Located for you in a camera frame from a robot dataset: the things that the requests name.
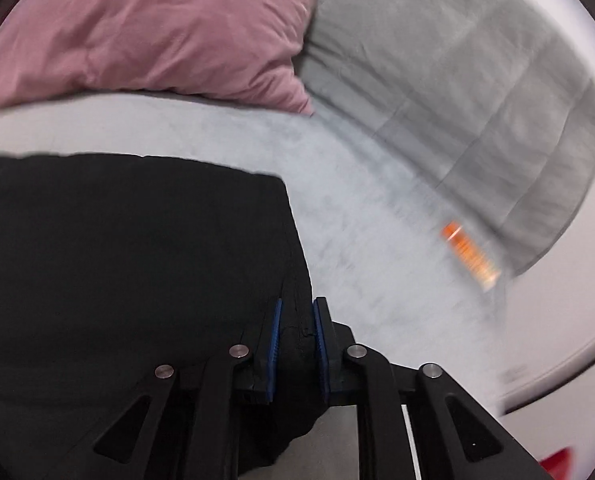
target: bed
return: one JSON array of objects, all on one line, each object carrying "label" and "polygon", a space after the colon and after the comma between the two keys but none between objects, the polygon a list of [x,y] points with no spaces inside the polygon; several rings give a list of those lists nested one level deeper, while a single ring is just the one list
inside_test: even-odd
[{"label": "bed", "polygon": [[[400,30],[374,23],[387,2]],[[500,413],[505,284],[557,240],[595,172],[595,75],[569,44],[525,0],[319,0],[296,61],[312,117],[85,93],[0,110],[0,153],[178,156],[279,175],[334,319],[392,362],[441,363]],[[492,290],[441,238],[453,220],[501,269]],[[329,410],[247,478],[352,478],[354,424],[353,410]]]}]

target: wrinkled fabric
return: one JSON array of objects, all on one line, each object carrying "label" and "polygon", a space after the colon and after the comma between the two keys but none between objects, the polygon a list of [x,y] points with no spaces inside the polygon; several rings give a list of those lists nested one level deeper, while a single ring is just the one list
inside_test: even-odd
[{"label": "wrinkled fabric", "polygon": [[319,0],[307,89],[497,233],[516,272],[595,175],[595,82],[524,0]]},{"label": "wrinkled fabric", "polygon": [[178,158],[0,157],[0,462],[39,480],[161,364],[240,342],[282,298],[269,465],[324,412],[311,285],[279,178]]}]

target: blue gripper pad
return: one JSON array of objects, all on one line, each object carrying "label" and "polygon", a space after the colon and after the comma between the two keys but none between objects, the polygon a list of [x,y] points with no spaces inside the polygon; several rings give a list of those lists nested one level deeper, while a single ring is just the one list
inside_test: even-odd
[{"label": "blue gripper pad", "polygon": [[317,300],[313,301],[313,318],[315,318],[315,335],[317,345],[317,361],[320,368],[320,389],[324,402],[329,402],[329,360],[326,354],[326,344],[324,343],[324,332],[322,331],[322,318],[320,316],[320,307]]},{"label": "blue gripper pad", "polygon": [[275,370],[278,364],[278,349],[280,347],[280,317],[282,316],[282,298],[275,303],[275,312],[273,314],[273,331],[271,332],[271,344],[269,345],[269,355],[266,362],[266,375],[268,378],[266,384],[266,399],[271,402],[275,394]]}]

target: metal screw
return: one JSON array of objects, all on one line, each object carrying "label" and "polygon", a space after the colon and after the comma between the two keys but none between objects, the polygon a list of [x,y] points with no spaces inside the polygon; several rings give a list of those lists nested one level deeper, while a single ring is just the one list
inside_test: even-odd
[{"label": "metal screw", "polygon": [[242,358],[249,354],[249,348],[247,345],[233,345],[228,350],[231,357]]},{"label": "metal screw", "polygon": [[174,368],[171,365],[159,365],[156,368],[156,377],[158,379],[168,379],[174,374]]},{"label": "metal screw", "polygon": [[367,354],[367,349],[362,345],[351,345],[346,349],[346,352],[351,357],[359,359]]},{"label": "metal screw", "polygon": [[443,370],[439,365],[436,365],[435,363],[427,363],[421,368],[421,371],[427,377],[435,379],[442,375]]}]

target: black fabric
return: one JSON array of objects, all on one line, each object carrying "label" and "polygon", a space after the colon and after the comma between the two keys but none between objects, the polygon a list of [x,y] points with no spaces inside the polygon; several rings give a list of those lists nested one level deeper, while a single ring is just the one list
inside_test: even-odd
[{"label": "black fabric", "polygon": [[42,478],[145,374],[228,348],[278,297],[276,400],[244,414],[242,470],[324,412],[282,181],[175,158],[0,157],[0,462]]}]

